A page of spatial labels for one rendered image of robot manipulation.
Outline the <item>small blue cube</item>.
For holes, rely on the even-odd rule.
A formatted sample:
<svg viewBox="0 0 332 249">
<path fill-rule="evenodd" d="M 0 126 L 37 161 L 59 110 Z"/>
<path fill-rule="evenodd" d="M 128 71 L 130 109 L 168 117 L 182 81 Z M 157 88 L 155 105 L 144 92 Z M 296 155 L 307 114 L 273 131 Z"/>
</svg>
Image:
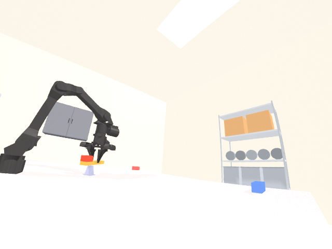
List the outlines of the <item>small blue cube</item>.
<svg viewBox="0 0 332 249">
<path fill-rule="evenodd" d="M 251 182 L 251 188 L 253 193 L 263 193 L 265 192 L 265 182 L 254 181 Z"/>
</svg>

